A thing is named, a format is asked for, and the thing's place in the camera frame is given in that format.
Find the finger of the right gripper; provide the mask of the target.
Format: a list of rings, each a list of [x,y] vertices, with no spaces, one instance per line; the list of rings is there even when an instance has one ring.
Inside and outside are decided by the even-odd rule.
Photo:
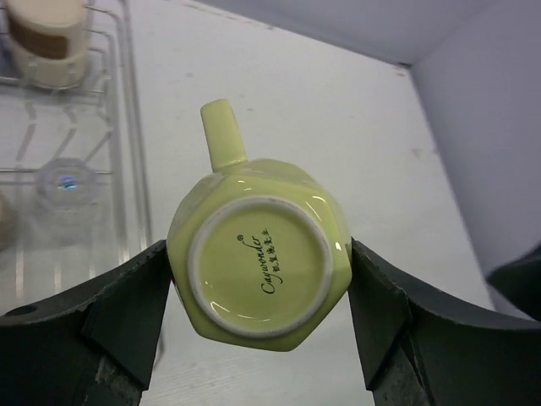
[[[540,249],[500,266],[488,283],[521,312],[540,321]]]

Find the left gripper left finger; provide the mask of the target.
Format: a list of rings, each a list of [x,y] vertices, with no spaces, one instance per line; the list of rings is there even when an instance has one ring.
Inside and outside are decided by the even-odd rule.
[[[165,241],[1,317],[3,405],[137,405],[172,274]]]

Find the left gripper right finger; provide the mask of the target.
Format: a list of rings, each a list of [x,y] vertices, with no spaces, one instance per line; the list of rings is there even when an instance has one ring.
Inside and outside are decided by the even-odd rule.
[[[352,243],[348,289],[377,405],[538,405],[540,323],[452,296]]]

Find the light green ceramic mug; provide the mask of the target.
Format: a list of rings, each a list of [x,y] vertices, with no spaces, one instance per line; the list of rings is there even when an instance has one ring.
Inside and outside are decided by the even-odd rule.
[[[352,236],[336,199],[303,169],[249,160],[230,103],[200,110],[212,171],[167,234],[178,297],[202,337],[295,349],[352,280]]]

